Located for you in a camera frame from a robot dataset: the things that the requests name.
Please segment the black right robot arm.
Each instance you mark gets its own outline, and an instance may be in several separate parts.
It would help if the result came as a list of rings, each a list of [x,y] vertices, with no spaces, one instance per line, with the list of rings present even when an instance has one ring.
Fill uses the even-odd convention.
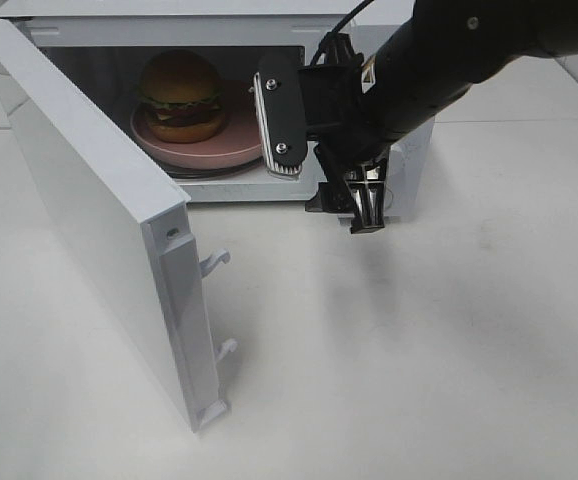
[[[578,1],[418,1],[370,56],[336,25],[300,72],[325,176],[306,210],[348,214],[354,234],[381,229],[396,142],[512,61],[570,55],[578,55]]]

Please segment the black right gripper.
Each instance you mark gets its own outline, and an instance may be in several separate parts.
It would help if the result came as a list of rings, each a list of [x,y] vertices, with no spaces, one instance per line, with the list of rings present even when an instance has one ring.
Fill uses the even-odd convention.
[[[390,116],[399,101],[399,36],[369,58],[348,34],[328,34],[312,62],[298,71],[309,139],[326,180],[305,202],[309,213],[351,214],[351,234],[384,228],[389,150],[396,142]],[[372,160],[344,170],[336,160]]]

